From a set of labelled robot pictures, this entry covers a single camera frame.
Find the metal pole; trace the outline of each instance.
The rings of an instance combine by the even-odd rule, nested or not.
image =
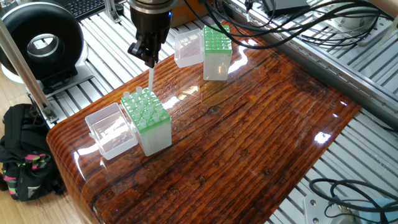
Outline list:
[[[104,0],[105,3],[105,14],[113,22],[121,22],[118,13],[116,12],[116,7],[114,5],[114,0]]]
[[[34,101],[40,110],[43,111],[47,119],[53,123],[58,120],[57,116],[54,114],[50,102],[45,97],[42,89],[37,83],[32,71],[30,70],[28,64],[26,63],[24,57],[19,51],[14,39],[8,32],[6,25],[0,19],[0,47],[7,55],[7,58],[11,62],[12,66],[15,68],[18,75],[24,81],[27,89],[30,91]]]

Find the wooden table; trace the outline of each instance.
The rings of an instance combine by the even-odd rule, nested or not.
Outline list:
[[[156,66],[173,144],[153,156],[136,146],[107,161],[85,123],[147,86],[148,72],[51,129],[47,141],[85,220],[264,223],[359,111],[275,49],[233,52],[226,82],[205,82],[202,64],[178,68],[172,57]]]

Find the keyboard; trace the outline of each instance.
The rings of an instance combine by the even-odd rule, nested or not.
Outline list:
[[[104,0],[56,0],[80,21],[105,9]]]

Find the clear plastic lid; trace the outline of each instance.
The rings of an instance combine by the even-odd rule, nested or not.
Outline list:
[[[203,35],[200,29],[179,34],[175,38],[174,60],[178,67],[203,62]]]
[[[99,151],[109,160],[138,143],[119,105],[113,103],[86,117],[90,136],[99,146]]]

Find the wooden floor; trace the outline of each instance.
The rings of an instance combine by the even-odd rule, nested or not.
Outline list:
[[[0,120],[10,106],[19,103],[30,103],[25,88],[10,82],[0,72]],[[0,137],[3,135],[4,125],[0,122]],[[81,221],[68,194],[57,196],[52,193],[31,202],[20,202],[13,200],[8,192],[0,192],[0,223],[78,224]]]

